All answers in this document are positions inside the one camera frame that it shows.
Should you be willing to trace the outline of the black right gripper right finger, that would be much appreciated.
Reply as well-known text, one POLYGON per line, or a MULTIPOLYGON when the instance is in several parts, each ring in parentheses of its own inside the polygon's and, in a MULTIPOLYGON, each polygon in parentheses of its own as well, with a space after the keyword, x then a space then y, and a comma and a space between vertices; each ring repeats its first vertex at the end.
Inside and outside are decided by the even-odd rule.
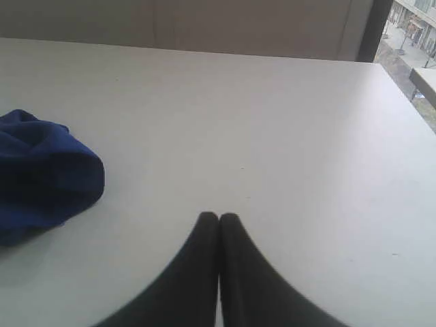
POLYGON ((258 250, 238 215, 220 218, 224 326, 340 326, 295 290, 258 250))

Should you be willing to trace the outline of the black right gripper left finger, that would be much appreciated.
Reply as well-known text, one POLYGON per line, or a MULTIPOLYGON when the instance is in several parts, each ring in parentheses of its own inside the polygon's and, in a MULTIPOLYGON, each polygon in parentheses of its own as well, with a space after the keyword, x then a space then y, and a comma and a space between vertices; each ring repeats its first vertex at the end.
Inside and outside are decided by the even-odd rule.
POLYGON ((203 212, 156 280, 98 326, 214 326, 218 246, 219 219, 203 212))

